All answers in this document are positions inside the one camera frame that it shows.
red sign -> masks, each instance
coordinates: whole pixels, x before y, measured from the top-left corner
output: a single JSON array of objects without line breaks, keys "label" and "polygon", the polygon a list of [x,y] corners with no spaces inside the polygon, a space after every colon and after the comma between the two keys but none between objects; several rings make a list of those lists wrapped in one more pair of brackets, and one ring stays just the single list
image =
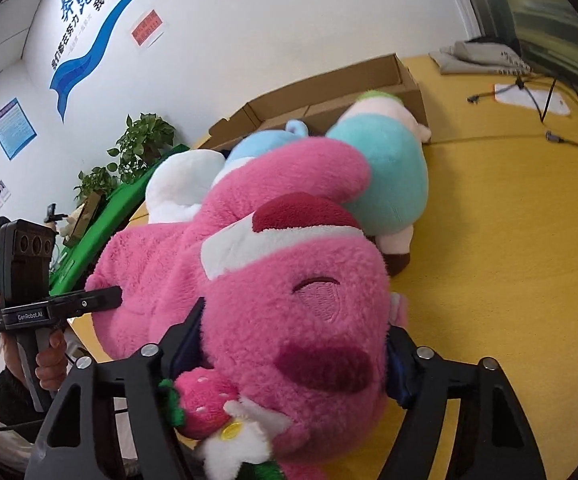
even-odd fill
[{"label": "red sign", "polygon": [[133,29],[131,35],[138,46],[142,46],[145,41],[162,25],[162,20],[155,10],[152,10],[144,20],[142,20],[136,28]]}]

green plant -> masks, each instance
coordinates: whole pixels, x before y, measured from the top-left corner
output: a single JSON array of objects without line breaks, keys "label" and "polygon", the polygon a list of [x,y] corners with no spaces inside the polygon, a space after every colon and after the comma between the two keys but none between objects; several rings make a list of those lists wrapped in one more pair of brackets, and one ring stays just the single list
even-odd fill
[{"label": "green plant", "polygon": [[160,150],[173,146],[174,133],[173,126],[156,114],[140,114],[136,121],[127,116],[127,131],[115,143],[118,148],[107,151],[120,160],[106,168],[117,171],[123,183],[132,184],[158,161]]},{"label": "green plant", "polygon": [[80,185],[73,189],[80,190],[78,193],[78,201],[80,203],[84,202],[86,197],[93,192],[108,196],[118,186],[118,179],[111,176],[106,168],[100,168],[99,166],[93,168],[89,174],[80,171],[78,178],[80,179]]}]

blue poster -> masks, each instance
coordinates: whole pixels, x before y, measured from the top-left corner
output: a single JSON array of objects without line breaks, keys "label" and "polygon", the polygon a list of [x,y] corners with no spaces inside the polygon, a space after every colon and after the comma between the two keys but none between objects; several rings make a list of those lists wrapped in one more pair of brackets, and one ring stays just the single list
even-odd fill
[{"label": "blue poster", "polygon": [[0,110],[0,146],[11,160],[37,137],[18,99]]}]

brown plush foot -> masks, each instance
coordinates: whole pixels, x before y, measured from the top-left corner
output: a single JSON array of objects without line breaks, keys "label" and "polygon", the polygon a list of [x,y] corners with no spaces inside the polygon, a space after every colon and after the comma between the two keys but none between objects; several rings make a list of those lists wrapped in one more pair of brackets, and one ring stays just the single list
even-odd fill
[{"label": "brown plush foot", "polygon": [[411,261],[411,254],[383,254],[384,264],[387,266],[389,276],[397,276],[400,272],[405,270]]}]

cable connector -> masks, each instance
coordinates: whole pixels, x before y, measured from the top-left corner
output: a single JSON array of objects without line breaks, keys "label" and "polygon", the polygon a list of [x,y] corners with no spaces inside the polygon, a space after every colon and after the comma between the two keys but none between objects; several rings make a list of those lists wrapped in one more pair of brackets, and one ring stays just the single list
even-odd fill
[{"label": "cable connector", "polygon": [[549,142],[554,142],[555,144],[561,144],[565,141],[562,137],[552,134],[550,130],[545,134],[545,137]]}]

